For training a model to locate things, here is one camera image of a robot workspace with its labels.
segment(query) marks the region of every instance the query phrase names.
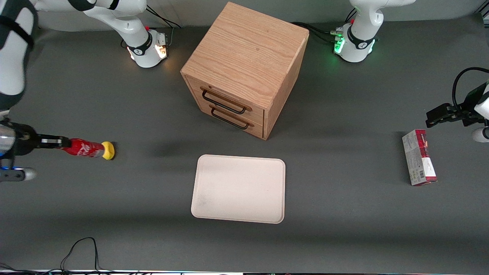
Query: drawer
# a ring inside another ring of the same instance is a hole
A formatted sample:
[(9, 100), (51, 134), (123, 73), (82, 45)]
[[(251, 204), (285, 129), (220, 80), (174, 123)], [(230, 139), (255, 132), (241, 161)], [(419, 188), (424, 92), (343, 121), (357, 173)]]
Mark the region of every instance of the drawer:
[(263, 138), (263, 125), (248, 121), (225, 109), (213, 106), (212, 104), (201, 105), (200, 110), (214, 118), (243, 130), (256, 137)]
[(196, 98), (199, 106), (211, 105), (222, 110), (227, 110), (229, 113), (237, 117), (242, 117), (247, 121), (252, 121), (263, 125), (264, 111), (251, 104), (243, 104), (239, 100), (229, 98), (218, 92), (216, 88), (205, 84), (204, 82), (187, 77), (192, 93)]

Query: gray wall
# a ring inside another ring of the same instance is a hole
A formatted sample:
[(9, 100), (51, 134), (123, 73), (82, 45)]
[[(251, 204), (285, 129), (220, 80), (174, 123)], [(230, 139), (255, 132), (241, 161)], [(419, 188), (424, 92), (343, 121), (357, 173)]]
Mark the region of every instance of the gray wall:
[[(178, 24), (211, 25), (228, 0), (148, 0), (148, 5), (161, 16)], [(233, 0), (245, 7), (285, 21), (307, 23), (342, 21), (352, 9), (347, 0)], [(414, 4), (387, 8), (387, 21), (452, 19), (473, 13), (484, 0), (417, 0)], [(139, 15), (145, 25), (164, 26), (155, 16)], [(110, 29), (83, 13), (40, 13), (44, 28), (66, 31)]]

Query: yellow bottle cap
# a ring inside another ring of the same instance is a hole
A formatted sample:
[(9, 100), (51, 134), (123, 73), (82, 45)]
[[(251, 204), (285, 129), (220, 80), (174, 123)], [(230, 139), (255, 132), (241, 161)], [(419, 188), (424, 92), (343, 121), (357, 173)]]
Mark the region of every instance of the yellow bottle cap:
[(110, 141), (104, 141), (104, 142), (102, 142), (102, 145), (104, 146), (104, 149), (105, 149), (102, 157), (106, 160), (113, 159), (115, 156), (114, 145)]

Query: white tray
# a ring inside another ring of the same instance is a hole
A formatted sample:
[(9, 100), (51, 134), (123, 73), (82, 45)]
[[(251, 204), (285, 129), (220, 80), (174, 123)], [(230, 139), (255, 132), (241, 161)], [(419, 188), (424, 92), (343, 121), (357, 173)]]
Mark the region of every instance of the white tray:
[(285, 163), (279, 159), (203, 155), (197, 162), (192, 215), (278, 224), (284, 219)]

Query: green indicator light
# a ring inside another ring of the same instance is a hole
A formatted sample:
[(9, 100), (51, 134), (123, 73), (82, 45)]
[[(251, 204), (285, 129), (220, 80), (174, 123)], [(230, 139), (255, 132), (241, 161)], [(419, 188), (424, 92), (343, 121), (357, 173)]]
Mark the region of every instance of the green indicator light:
[(370, 50), (368, 50), (368, 53), (372, 52), (372, 49), (374, 48), (374, 44), (375, 44), (375, 39), (372, 41), (372, 45), (370, 46)]
[(341, 38), (340, 41), (336, 42), (338, 45), (334, 47), (334, 51), (336, 53), (341, 53), (341, 50), (343, 49), (343, 45), (345, 45), (345, 39)]

